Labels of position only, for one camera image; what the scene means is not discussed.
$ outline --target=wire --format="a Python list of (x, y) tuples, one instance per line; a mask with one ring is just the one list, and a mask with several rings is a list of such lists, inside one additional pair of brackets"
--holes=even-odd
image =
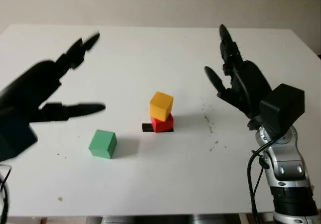
[(10, 173), (11, 173), (11, 170), (12, 170), (12, 166), (11, 165), (6, 165), (6, 164), (0, 164), (0, 166), (5, 166), (5, 167), (8, 167), (9, 168), (9, 171), (7, 172), (5, 178), (3, 181), (0, 181), (0, 192), (2, 192), (2, 189), (4, 188), (4, 185), (5, 185), (5, 182), (7, 181)]
[(254, 196), (255, 196), (255, 193), (256, 193), (256, 189), (257, 189), (257, 187), (258, 187), (258, 185), (259, 185), (259, 183), (260, 183), (260, 179), (261, 179), (261, 177), (262, 177), (263, 170), (264, 170), (264, 168), (262, 167), (262, 168), (261, 168), (261, 172), (260, 172), (260, 174), (259, 174), (259, 177), (257, 178), (257, 182), (256, 182), (256, 185), (255, 185), (255, 188), (254, 188)]
[(251, 197), (251, 205), (252, 205), (252, 213), (253, 213), (253, 218), (254, 218), (254, 222), (256, 224), (260, 224), (260, 220), (259, 220), (259, 215), (257, 213), (257, 209), (256, 209), (256, 203), (255, 203), (255, 194), (253, 191), (253, 186), (252, 186), (252, 178), (251, 178), (251, 168), (252, 168), (252, 163), (255, 159), (256, 156), (258, 156), (263, 150), (265, 150), (266, 148), (270, 147), (271, 145), (273, 145), (278, 139), (278, 137), (275, 138), (274, 140), (271, 140), (269, 142), (267, 142), (266, 144), (264, 144), (263, 146), (261, 146), (260, 148), (258, 148), (251, 156), (251, 158), (249, 159), (249, 162), (247, 164), (247, 181), (249, 184), (249, 189), (250, 189), (250, 197)]
[(3, 197), (4, 207), (2, 209), (0, 224), (5, 224), (8, 219), (8, 210), (9, 210), (9, 196), (8, 196), (6, 181), (11, 173), (12, 167), (10, 165), (5, 165), (5, 164), (0, 164), (0, 166), (9, 167), (9, 171), (3, 180), (2, 180), (2, 176), (0, 175), (0, 185), (1, 185), (0, 194), (1, 194), (1, 197), (2, 197), (2, 191), (5, 194)]

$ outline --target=white table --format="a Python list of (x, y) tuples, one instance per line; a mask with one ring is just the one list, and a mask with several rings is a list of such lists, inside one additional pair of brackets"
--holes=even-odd
[[(254, 132), (243, 113), (216, 97), (203, 70), (213, 67), (229, 85), (218, 29), (11, 25), (0, 36), (0, 87), (97, 30), (100, 42), (49, 100), (101, 101), (107, 109), (32, 124), (39, 141), (7, 161), (10, 215), (250, 212), (246, 164), (258, 147)], [(320, 60), (290, 30), (229, 30), (272, 88), (287, 83), (305, 90), (306, 111), (295, 127), (320, 208)], [(173, 133), (141, 131), (156, 91), (174, 96)], [(116, 132), (114, 159), (90, 154), (96, 129)], [(259, 169), (254, 165), (253, 179)], [(256, 200), (259, 211), (273, 210), (265, 178)]]

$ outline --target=yellow cube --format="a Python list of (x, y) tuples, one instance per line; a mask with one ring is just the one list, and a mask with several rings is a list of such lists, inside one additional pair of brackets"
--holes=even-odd
[(156, 92), (149, 102), (149, 115), (160, 121), (166, 121), (172, 110), (174, 98), (162, 92)]

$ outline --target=white wall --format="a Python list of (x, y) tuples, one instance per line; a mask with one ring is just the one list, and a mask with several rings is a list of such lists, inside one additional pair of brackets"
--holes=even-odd
[(0, 0), (11, 23), (289, 28), (321, 54), (321, 0)]

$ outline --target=robotic arm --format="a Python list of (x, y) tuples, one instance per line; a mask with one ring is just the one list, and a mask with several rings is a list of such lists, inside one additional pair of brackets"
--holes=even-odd
[(0, 161), (17, 156), (37, 141), (29, 123), (66, 121), (105, 109), (102, 103), (64, 106), (59, 102), (39, 108), (59, 88), (60, 78), (84, 61), (85, 52), (98, 39), (99, 33), (84, 43), (79, 39), (56, 62), (35, 64), (0, 92)]
[[(274, 197), (275, 223), (321, 223), (307, 169), (297, 149), (297, 132), (292, 126), (304, 113), (304, 91), (286, 84), (272, 90), (259, 68), (253, 62), (242, 60), (236, 43), (223, 25), (220, 36), (223, 71), (231, 76), (232, 87), (225, 88), (210, 67), (206, 66), (205, 72), (217, 89), (217, 96), (245, 113), (250, 119), (249, 129), (256, 130), (256, 140), (260, 151), (263, 150), (260, 164)], [(249, 185), (252, 211), (259, 223), (255, 217), (252, 183)]]

